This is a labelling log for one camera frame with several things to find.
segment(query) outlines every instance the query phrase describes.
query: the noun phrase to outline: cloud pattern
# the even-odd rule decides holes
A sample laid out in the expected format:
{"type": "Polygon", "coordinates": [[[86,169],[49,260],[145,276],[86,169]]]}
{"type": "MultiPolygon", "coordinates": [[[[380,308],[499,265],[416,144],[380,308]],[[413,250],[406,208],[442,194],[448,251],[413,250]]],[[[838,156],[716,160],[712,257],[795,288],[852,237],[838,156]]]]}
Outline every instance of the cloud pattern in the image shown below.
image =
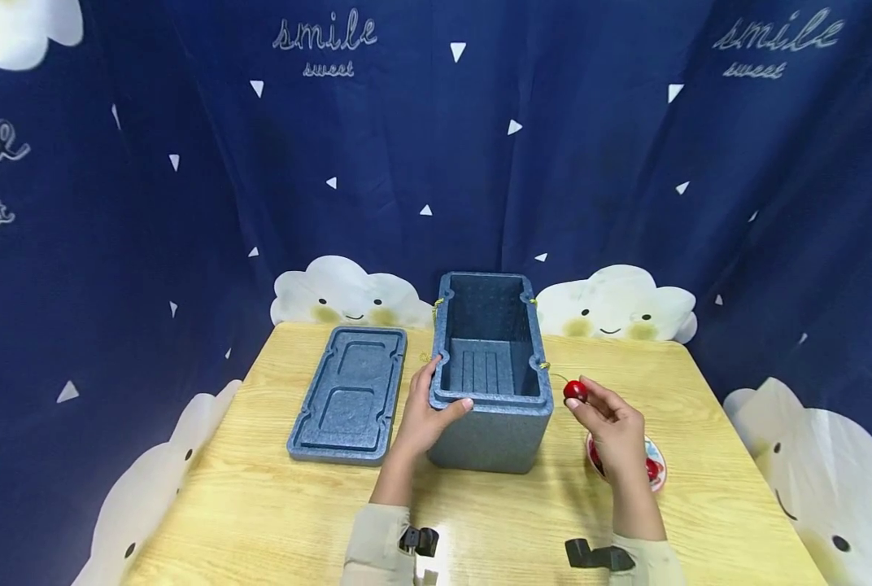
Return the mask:
{"type": "Polygon", "coordinates": [[[540,329],[547,335],[683,343],[696,333],[695,303],[689,291],[657,287],[651,273],[632,265],[607,266],[537,295],[540,329]]]}
{"type": "Polygon", "coordinates": [[[72,586],[120,584],[176,500],[185,473],[215,434],[240,386],[235,380],[218,396],[192,397],[169,441],[146,450],[114,482],[98,513],[89,561],[72,586]]]}
{"type": "Polygon", "coordinates": [[[390,273],[367,272],[353,260],[323,256],[305,271],[287,271],[274,282],[270,317],[281,321],[348,326],[432,328],[432,306],[409,282],[390,273]]]}
{"type": "Polygon", "coordinates": [[[787,384],[726,397],[726,414],[832,586],[872,586],[872,436],[805,408],[787,384]]]}
{"type": "Polygon", "coordinates": [[[79,0],[0,0],[0,69],[35,68],[49,39],[73,47],[84,35],[79,0]]]}

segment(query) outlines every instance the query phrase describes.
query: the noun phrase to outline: red cherry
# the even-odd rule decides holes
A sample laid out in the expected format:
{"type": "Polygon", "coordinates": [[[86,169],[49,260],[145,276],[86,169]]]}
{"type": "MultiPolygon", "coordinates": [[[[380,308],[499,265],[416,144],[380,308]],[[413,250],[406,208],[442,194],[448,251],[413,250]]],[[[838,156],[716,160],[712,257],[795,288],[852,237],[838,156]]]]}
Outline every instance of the red cherry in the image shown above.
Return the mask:
{"type": "Polygon", "coordinates": [[[601,459],[599,459],[599,452],[595,449],[595,442],[589,443],[589,457],[592,458],[592,461],[595,463],[601,463],[601,459]]]}
{"type": "Polygon", "coordinates": [[[651,458],[648,458],[644,464],[647,467],[647,480],[656,480],[657,476],[661,473],[660,464],[653,461],[651,458]]]}
{"type": "Polygon", "coordinates": [[[589,391],[586,390],[586,385],[579,381],[570,381],[563,387],[563,396],[566,399],[578,399],[583,403],[586,402],[586,397],[589,396],[589,391]]]}

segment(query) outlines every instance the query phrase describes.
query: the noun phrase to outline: foam cooler box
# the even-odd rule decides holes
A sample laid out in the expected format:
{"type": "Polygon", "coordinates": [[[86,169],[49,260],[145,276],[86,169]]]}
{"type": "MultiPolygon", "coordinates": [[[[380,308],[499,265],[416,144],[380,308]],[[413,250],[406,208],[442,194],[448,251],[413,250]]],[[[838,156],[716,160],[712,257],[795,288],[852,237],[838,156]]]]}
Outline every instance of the foam cooler box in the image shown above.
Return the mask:
{"type": "Polygon", "coordinates": [[[429,451],[442,468],[524,474],[553,413],[534,290],[527,277],[446,273],[436,308],[436,366],[429,404],[444,409],[472,397],[474,407],[429,451]]]}
{"type": "Polygon", "coordinates": [[[390,445],[406,347],[403,330],[332,330],[287,440],[290,456],[380,465],[390,445]]]}

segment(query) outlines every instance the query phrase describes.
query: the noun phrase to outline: table surface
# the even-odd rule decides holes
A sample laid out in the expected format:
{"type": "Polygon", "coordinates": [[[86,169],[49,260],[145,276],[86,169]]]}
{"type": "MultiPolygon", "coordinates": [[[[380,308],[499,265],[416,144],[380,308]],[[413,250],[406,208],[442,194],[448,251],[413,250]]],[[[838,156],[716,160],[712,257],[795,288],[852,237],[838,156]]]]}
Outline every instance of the table surface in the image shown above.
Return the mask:
{"type": "MultiPolygon", "coordinates": [[[[286,440],[330,327],[283,323],[252,366],[127,584],[337,584],[351,522],[378,469],[292,461],[286,440]]],[[[432,333],[407,332],[404,391],[432,333]]],[[[690,354],[673,342],[543,339],[551,372],[585,374],[644,413],[669,464],[658,493],[689,584],[824,584],[690,354]]],[[[552,377],[554,393],[560,388],[552,377]]],[[[556,403],[533,470],[416,475],[413,522],[440,535],[422,584],[606,584],[569,567],[564,541],[608,544],[611,492],[585,431],[556,403]]]]}

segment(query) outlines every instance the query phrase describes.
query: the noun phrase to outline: sleeve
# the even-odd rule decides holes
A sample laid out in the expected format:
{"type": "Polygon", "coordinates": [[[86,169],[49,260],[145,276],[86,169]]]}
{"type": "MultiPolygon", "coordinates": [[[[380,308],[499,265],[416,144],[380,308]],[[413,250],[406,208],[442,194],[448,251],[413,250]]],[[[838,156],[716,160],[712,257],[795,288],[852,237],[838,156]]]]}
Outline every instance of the sleeve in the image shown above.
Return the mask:
{"type": "Polygon", "coordinates": [[[645,541],[613,535],[613,544],[634,560],[634,568],[613,572],[608,586],[684,586],[687,579],[677,554],[666,541],[645,541]]]}
{"type": "Polygon", "coordinates": [[[413,584],[416,557],[397,547],[410,527],[405,506],[368,504],[358,511],[345,552],[340,586],[413,584]]]}

